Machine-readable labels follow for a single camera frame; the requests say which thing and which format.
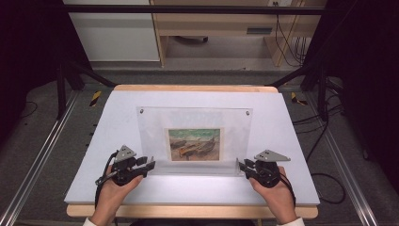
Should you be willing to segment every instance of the gray carpet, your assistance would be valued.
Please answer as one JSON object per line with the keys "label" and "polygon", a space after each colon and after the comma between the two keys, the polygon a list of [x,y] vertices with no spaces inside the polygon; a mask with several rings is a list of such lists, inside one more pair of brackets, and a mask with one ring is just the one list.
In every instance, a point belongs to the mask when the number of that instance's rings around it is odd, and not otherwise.
{"label": "gray carpet", "polygon": [[[276,77],[284,76],[278,73],[274,76],[265,76],[264,73],[246,72],[241,76],[238,72],[196,72],[187,73],[153,73],[141,75],[123,74],[123,72],[105,73],[106,77],[113,78],[114,82],[124,84],[268,84]],[[95,124],[101,117],[102,110],[111,89],[98,83],[92,83],[80,92],[76,106],[65,125],[60,138],[56,142],[53,152],[45,164],[40,179],[36,182],[24,208],[18,216],[19,225],[67,225],[64,222],[80,222],[82,218],[71,218],[66,214],[67,204],[64,197],[75,173],[85,155],[87,145],[91,140],[91,133],[95,132]],[[89,106],[95,91],[101,90],[102,95],[96,106]],[[293,121],[308,118],[314,113],[309,105],[301,105],[291,101],[291,92],[283,92],[284,98]],[[305,96],[297,93],[299,100]],[[35,160],[41,145],[44,143],[55,123],[57,102],[56,84],[50,83],[41,88],[32,90],[27,98],[38,104],[38,109],[30,116],[21,119],[12,132],[8,142],[1,147],[0,176],[3,179],[0,211],[6,207],[24,176],[29,171],[30,165]],[[330,106],[339,103],[338,98],[330,100]],[[32,105],[27,104],[25,113],[32,110]],[[295,127],[297,132],[306,132],[317,128],[318,122],[307,123]],[[346,117],[337,113],[330,117],[328,128],[334,135],[343,152],[345,159],[350,164],[350,169],[355,174],[358,183],[364,192],[367,202],[374,211],[379,225],[399,225],[399,198],[391,188],[389,182],[376,162],[365,161],[362,158],[361,147],[350,127]],[[309,151],[321,133],[321,129],[309,133],[298,134],[304,155]],[[340,175],[327,150],[328,146],[322,139],[309,161],[311,172],[328,173],[340,180]],[[315,177],[317,190],[327,200],[336,201],[342,196],[342,191],[337,184],[326,177]],[[316,219],[306,220],[307,225],[362,225],[359,220],[351,198],[346,196],[341,204],[330,204],[321,201],[319,216]],[[272,220],[266,220],[264,225],[275,225]]]}

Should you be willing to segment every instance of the acrylic photo frame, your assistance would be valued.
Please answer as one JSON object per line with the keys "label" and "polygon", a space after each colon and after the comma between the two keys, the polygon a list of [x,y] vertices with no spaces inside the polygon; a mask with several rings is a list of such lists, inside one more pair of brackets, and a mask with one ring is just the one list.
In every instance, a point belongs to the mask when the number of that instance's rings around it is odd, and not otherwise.
{"label": "acrylic photo frame", "polygon": [[252,109],[141,106],[136,109],[143,154],[153,174],[238,175],[247,155]]}

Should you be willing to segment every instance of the white panel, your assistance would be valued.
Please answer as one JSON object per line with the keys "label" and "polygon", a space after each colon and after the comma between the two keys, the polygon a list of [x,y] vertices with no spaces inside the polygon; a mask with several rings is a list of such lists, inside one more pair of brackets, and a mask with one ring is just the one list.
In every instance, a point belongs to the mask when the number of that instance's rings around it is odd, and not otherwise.
{"label": "white panel", "polygon": [[[148,5],[146,0],[64,0],[65,4]],[[70,13],[90,61],[159,61],[150,13]]]}
{"label": "white panel", "polygon": [[[279,162],[279,165],[285,167],[295,191],[296,203],[319,203],[280,93],[178,91],[113,91],[65,202],[93,203],[94,182],[102,175],[110,154],[123,144],[137,152],[137,157],[143,155],[136,114],[136,108],[143,105],[253,109],[246,157],[253,159],[265,149],[290,157],[291,161]],[[127,196],[125,203],[264,204],[245,176],[153,174],[149,174]]]}

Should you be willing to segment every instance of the picture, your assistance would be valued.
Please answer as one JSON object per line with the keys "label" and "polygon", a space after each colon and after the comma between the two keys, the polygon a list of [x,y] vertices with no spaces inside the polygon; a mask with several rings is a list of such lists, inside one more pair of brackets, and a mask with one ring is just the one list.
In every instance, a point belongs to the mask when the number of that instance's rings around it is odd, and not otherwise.
{"label": "picture", "polygon": [[219,161],[221,129],[168,129],[171,161]]}

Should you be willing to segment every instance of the person's right hand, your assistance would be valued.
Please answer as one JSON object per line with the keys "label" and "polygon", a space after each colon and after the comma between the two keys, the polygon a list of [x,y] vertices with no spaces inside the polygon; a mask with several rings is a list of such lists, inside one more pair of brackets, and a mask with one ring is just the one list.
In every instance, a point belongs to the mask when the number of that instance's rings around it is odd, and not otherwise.
{"label": "person's right hand", "polygon": [[[285,176],[285,170],[283,167],[279,167],[279,172]],[[262,186],[253,178],[249,178],[249,181],[253,189],[267,202],[267,205],[272,214],[276,217],[278,224],[286,224],[298,219],[298,216],[295,213],[291,192],[283,182],[279,182],[276,186],[268,188]]]}

